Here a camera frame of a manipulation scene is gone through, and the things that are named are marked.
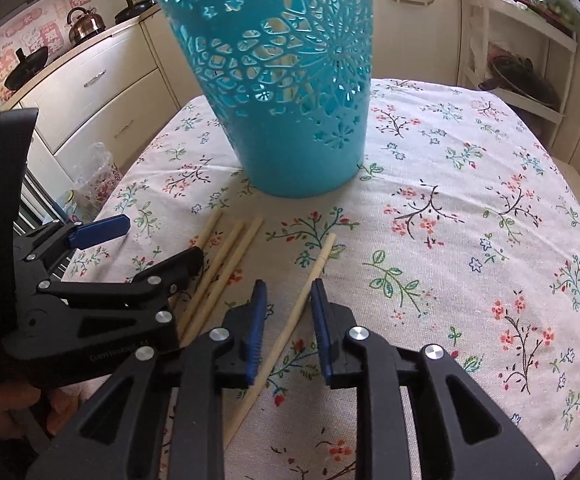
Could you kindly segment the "person left hand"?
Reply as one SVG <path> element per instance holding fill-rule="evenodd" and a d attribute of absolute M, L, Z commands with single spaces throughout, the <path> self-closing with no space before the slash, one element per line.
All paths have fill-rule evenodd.
<path fill-rule="evenodd" d="M 107 376 L 78 382 L 48 393 L 50 413 L 47 429 L 56 436 L 77 412 L 81 403 L 86 402 L 107 380 Z M 14 412 L 27 410 L 42 397 L 39 389 L 24 380 L 0 385 L 0 439 L 18 439 L 24 436 L 25 429 L 15 421 Z"/>

